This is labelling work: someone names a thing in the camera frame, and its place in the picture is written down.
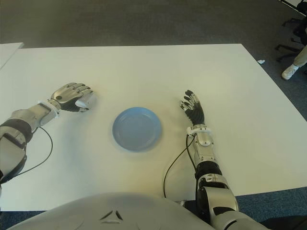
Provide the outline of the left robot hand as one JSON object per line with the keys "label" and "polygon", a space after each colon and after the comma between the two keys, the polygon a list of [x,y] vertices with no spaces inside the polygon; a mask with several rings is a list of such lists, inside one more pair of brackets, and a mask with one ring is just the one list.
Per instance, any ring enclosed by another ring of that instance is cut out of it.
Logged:
{"label": "left robot hand", "polygon": [[48,102],[60,110],[86,112],[90,109],[93,96],[94,91],[89,86],[72,82],[53,92]]}

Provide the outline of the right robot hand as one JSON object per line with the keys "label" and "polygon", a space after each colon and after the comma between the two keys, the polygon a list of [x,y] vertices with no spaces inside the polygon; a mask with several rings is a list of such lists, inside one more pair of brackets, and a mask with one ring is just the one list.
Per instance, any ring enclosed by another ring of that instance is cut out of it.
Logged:
{"label": "right robot hand", "polygon": [[205,125],[205,115],[196,94],[190,90],[185,91],[185,101],[180,101],[180,108],[184,111],[191,123]]}

